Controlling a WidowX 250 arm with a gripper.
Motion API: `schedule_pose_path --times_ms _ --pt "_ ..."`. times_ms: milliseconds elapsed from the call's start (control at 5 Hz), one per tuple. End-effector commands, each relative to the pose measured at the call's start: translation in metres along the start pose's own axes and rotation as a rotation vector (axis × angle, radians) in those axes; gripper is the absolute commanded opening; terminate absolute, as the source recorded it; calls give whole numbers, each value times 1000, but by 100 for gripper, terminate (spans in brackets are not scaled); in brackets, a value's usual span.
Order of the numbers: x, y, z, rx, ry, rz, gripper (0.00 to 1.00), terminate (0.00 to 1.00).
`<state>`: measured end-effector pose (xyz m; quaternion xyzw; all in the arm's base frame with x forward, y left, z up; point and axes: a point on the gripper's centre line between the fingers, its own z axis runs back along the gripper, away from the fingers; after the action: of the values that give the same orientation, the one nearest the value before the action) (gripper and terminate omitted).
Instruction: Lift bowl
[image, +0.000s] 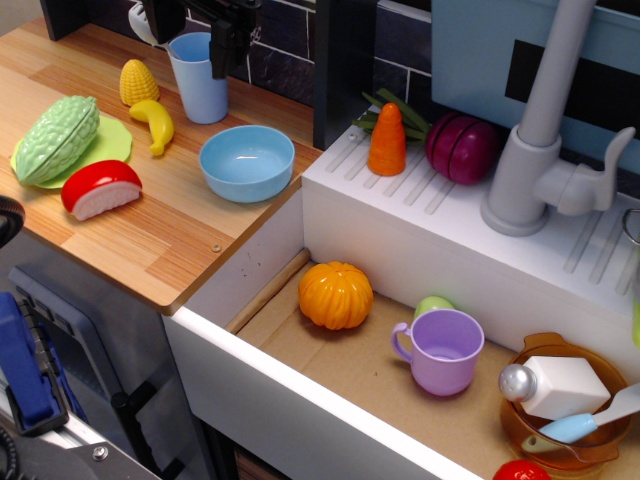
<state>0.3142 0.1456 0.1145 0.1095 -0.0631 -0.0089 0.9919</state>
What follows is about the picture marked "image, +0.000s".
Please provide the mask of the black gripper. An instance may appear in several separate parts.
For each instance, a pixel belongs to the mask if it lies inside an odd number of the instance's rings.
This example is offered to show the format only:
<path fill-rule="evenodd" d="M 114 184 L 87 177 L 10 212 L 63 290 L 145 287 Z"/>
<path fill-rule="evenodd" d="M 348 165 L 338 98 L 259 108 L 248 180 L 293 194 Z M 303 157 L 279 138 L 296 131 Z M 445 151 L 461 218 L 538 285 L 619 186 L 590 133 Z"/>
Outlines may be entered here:
<path fill-rule="evenodd" d="M 211 24 L 209 54 L 213 79 L 224 79 L 242 66 L 256 27 L 261 1 L 143 0 L 154 38 L 166 43 L 185 28 L 186 10 Z"/>

